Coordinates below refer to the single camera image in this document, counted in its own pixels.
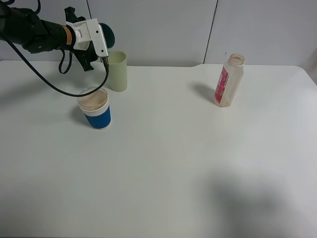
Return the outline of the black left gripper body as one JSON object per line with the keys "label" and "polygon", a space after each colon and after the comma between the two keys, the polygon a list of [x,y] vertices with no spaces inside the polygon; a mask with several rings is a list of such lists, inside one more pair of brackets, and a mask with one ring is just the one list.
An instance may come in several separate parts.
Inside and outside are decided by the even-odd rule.
{"label": "black left gripper body", "polygon": [[94,62],[99,58],[99,23],[94,19],[71,15],[71,47],[79,62]]}

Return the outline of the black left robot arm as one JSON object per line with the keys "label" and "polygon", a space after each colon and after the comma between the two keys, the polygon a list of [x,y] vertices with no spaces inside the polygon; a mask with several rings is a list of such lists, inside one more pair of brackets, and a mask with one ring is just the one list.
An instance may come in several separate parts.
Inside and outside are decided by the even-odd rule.
{"label": "black left robot arm", "polygon": [[63,53],[69,51],[70,56],[75,56],[84,71],[94,68],[91,62],[96,61],[93,44],[88,48],[76,50],[75,31],[69,25],[41,20],[38,16],[41,3],[38,2],[37,10],[29,8],[10,7],[12,0],[0,2],[0,39],[9,40],[13,44],[21,45],[23,49],[31,54],[60,50]]}

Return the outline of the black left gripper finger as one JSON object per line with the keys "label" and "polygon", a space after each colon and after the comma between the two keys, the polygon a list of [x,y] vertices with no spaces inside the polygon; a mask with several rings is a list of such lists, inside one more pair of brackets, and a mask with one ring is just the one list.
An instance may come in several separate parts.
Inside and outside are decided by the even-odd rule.
{"label": "black left gripper finger", "polygon": [[76,16],[75,8],[73,8],[73,7],[69,6],[69,7],[65,8],[64,12],[65,12],[66,22],[76,23],[76,22],[84,21],[83,16],[80,16],[80,17]]}
{"label": "black left gripper finger", "polygon": [[99,58],[94,49],[87,49],[86,51],[74,50],[74,55],[83,67],[84,71],[94,70],[91,63],[95,62]]}

